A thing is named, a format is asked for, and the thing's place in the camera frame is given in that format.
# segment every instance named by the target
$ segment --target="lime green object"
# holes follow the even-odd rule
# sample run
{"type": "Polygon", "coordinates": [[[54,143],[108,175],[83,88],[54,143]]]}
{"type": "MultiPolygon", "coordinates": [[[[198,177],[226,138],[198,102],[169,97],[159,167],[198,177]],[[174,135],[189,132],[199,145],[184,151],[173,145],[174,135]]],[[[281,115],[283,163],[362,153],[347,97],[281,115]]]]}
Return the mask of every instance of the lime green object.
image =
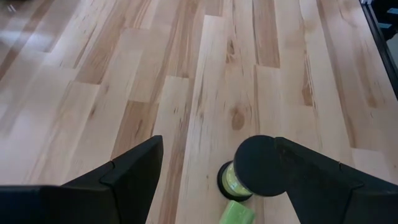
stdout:
{"type": "Polygon", "coordinates": [[[231,163],[224,171],[223,177],[224,189],[234,196],[249,196],[252,193],[244,188],[235,175],[233,163],[231,163]]]}
{"type": "Polygon", "coordinates": [[[220,224],[252,224],[254,211],[235,201],[229,201],[220,224]]]}

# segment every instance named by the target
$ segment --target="green cylinder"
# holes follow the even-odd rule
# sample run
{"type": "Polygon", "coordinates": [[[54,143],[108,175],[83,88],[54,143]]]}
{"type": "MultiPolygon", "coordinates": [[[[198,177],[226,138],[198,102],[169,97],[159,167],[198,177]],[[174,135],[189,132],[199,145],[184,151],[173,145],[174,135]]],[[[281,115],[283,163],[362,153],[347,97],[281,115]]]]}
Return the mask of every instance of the green cylinder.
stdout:
{"type": "Polygon", "coordinates": [[[229,194],[242,197],[250,196],[252,193],[243,187],[235,175],[234,165],[231,163],[223,172],[222,183],[225,191],[229,194]]]}

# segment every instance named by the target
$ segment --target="green sponge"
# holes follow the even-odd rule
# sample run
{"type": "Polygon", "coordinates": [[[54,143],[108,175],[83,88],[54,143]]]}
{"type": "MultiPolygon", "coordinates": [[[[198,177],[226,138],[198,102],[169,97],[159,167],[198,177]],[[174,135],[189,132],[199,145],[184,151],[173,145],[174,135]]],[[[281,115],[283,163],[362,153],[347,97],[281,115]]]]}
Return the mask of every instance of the green sponge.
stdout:
{"type": "Polygon", "coordinates": [[[232,200],[221,216],[220,224],[252,224],[253,221],[254,211],[232,200]]]}

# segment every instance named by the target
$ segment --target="black plastic part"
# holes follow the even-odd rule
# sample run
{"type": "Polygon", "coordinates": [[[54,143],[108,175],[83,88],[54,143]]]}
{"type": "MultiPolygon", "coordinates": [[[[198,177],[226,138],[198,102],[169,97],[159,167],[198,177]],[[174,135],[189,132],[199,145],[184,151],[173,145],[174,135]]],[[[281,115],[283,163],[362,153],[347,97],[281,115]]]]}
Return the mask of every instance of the black plastic part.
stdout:
{"type": "Polygon", "coordinates": [[[0,187],[1,223],[145,223],[162,157],[154,136],[63,186],[0,187]]]}
{"type": "Polygon", "coordinates": [[[236,177],[256,195],[271,197],[285,192],[274,138],[253,136],[239,146],[234,157],[236,177]]]}
{"type": "Polygon", "coordinates": [[[232,161],[226,162],[224,163],[224,165],[221,166],[221,168],[219,169],[218,173],[217,173],[217,186],[218,189],[220,190],[220,192],[224,195],[224,197],[230,199],[230,200],[234,200],[237,202],[243,202],[247,199],[249,199],[252,195],[249,196],[235,196],[235,195],[231,195],[230,193],[228,193],[223,185],[223,173],[225,171],[225,169],[232,163],[232,161]]]}
{"type": "Polygon", "coordinates": [[[285,138],[275,146],[301,224],[398,223],[398,186],[285,138]]]}
{"type": "Polygon", "coordinates": [[[373,8],[369,4],[361,4],[366,20],[368,21],[369,28],[372,32],[373,39],[376,43],[377,49],[379,50],[380,57],[383,61],[384,67],[386,68],[387,75],[390,79],[392,89],[398,98],[398,68],[390,50],[387,46],[387,42],[382,34],[380,27],[377,25],[378,21],[374,14],[373,8]]]}

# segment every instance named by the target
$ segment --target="black lid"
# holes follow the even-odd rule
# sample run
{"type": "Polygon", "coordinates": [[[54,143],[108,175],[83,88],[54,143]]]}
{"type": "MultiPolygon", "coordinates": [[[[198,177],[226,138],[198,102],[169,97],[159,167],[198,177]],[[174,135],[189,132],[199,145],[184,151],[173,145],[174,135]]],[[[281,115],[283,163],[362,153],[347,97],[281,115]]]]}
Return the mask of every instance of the black lid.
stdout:
{"type": "Polygon", "coordinates": [[[274,138],[252,136],[238,147],[234,158],[236,177],[256,195],[271,197],[285,192],[274,138]]]}

